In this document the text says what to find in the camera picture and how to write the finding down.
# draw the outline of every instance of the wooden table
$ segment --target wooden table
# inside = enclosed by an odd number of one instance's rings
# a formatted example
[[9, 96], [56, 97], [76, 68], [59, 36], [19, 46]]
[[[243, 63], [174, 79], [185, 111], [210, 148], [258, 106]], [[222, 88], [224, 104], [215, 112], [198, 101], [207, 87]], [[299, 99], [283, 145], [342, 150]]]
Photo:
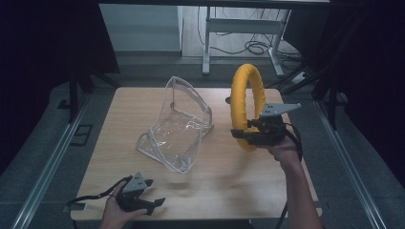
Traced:
[[[155, 122], [164, 88], [117, 89], [100, 132], [78, 197], [98, 195], [123, 177], [142, 172], [155, 182], [141, 196], [153, 201], [166, 198], [152, 216], [160, 219], [259, 219], [279, 218], [286, 203], [284, 172], [266, 150], [245, 152], [230, 133], [230, 108], [225, 98], [230, 89], [196, 91], [211, 107], [214, 128], [202, 142], [194, 167], [186, 174], [170, 172], [164, 165], [136, 150], [138, 137]], [[267, 89], [266, 101], [282, 103], [278, 91]], [[253, 98], [246, 91], [247, 118]], [[288, 116], [283, 114], [285, 122]], [[307, 167], [312, 197], [317, 200]], [[87, 200], [84, 211], [72, 211], [75, 220], [101, 219], [105, 198]]]

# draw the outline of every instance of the white metal desk frame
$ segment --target white metal desk frame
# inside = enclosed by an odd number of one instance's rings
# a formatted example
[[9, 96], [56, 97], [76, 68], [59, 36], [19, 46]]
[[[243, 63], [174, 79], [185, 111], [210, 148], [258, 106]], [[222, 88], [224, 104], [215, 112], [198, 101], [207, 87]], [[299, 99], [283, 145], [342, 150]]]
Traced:
[[290, 10], [283, 10], [284, 16], [280, 21], [273, 20], [252, 20], [252, 19], [223, 19], [211, 18], [210, 7], [206, 10], [205, 19], [205, 45], [202, 54], [202, 73], [209, 74], [209, 63], [211, 49], [209, 46], [209, 34], [211, 32], [236, 32], [236, 33], [261, 33], [261, 34], [274, 34], [274, 44], [268, 50], [271, 62], [273, 63], [274, 70], [277, 76], [284, 76], [283, 69], [277, 57], [278, 47], [283, 36], [284, 29], [286, 28]]

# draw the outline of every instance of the person's arm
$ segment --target person's arm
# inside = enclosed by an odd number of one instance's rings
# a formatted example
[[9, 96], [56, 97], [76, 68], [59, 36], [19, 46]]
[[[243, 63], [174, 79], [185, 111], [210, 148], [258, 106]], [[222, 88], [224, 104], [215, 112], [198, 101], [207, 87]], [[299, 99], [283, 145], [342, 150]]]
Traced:
[[322, 229], [295, 144], [286, 137], [280, 144], [264, 148], [280, 161], [286, 174], [289, 227]]
[[115, 197], [125, 183], [125, 181], [121, 182], [112, 195], [107, 199], [99, 229], [120, 229], [127, 221], [147, 213], [146, 209], [139, 209], [134, 212], [124, 212], [119, 208]]

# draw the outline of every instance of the transparent bag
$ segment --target transparent bag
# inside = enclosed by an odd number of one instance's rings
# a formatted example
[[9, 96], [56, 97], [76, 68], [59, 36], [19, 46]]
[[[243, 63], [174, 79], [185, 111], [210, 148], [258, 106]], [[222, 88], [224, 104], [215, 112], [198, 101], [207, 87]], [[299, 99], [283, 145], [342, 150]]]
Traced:
[[187, 81], [167, 82], [160, 114], [137, 143], [137, 150], [169, 170], [186, 173], [196, 162], [203, 137], [213, 128], [212, 112]]

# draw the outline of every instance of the yellow tube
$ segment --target yellow tube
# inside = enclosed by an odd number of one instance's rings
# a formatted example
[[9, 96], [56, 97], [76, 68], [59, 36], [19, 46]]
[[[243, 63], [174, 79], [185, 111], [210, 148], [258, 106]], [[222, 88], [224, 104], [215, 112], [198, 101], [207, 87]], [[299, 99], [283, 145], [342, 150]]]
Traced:
[[[246, 86], [247, 82], [253, 91], [255, 119], [259, 118], [260, 111], [266, 104], [265, 87], [259, 71], [251, 64], [244, 64], [235, 72], [230, 93], [230, 115], [232, 127], [235, 130], [247, 131], [246, 119]], [[236, 139], [242, 149], [246, 151], [256, 150], [256, 146], [249, 145], [245, 139]]]

